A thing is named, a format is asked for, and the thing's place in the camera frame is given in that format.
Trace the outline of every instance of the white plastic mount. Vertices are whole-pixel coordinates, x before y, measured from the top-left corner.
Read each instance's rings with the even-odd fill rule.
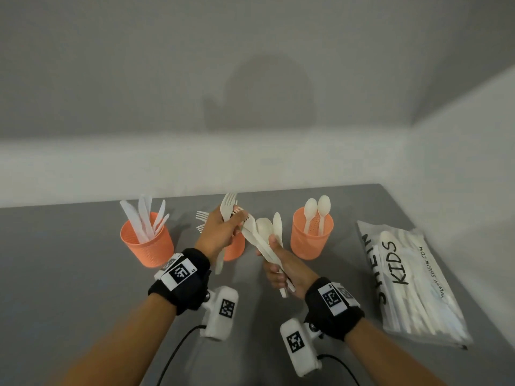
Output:
[[[202,337],[223,341],[231,334],[236,308],[238,307],[238,292],[226,285],[215,291],[208,290],[207,301],[202,304],[206,309],[200,330]]]
[[[302,324],[296,318],[286,321],[281,325],[280,330],[293,368],[299,377],[322,368],[312,342],[315,337],[322,334],[321,331],[308,323]]]

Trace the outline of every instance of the orange cup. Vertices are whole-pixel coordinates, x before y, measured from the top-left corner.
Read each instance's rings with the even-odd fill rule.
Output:
[[[304,207],[299,208],[293,214],[292,238],[290,246],[293,253],[304,260],[316,259],[320,256],[329,235],[333,231],[334,222],[332,217],[327,214],[323,228],[323,235],[318,235],[318,224],[320,223],[320,214],[317,212],[310,222],[310,230],[308,234],[304,233],[306,225],[306,217],[304,216]]]
[[[154,225],[157,216],[158,213],[150,214],[150,223],[152,225]],[[164,265],[174,254],[174,243],[171,241],[166,224],[163,225],[154,238],[140,244],[132,225],[129,221],[126,221],[122,226],[122,230],[120,230],[120,237],[141,264],[149,268]]]
[[[224,261],[231,261],[239,258],[245,250],[245,237],[243,237],[243,234],[241,232],[236,234],[232,239],[232,243],[229,246],[226,246],[224,249]]]

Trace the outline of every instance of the black wristband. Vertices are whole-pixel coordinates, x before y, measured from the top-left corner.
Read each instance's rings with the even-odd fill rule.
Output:
[[[198,249],[188,248],[182,254],[148,290],[148,295],[159,294],[175,305],[178,316],[202,305],[211,273],[209,259]]]
[[[342,341],[365,316],[356,299],[342,285],[331,283],[326,277],[317,279],[311,285],[305,299],[308,314],[304,322],[313,324],[322,333]]]

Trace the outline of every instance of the bag filled with cutlery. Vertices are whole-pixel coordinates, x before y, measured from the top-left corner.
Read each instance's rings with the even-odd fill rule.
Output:
[[[376,278],[383,329],[411,340],[472,343],[456,298],[418,231],[357,222]]]

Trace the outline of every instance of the forearm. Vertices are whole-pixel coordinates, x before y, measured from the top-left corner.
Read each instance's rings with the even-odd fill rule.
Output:
[[[151,294],[129,320],[73,365],[65,385],[138,386],[176,315],[175,306]]]
[[[346,335],[345,343],[380,386],[445,385],[364,318]]]

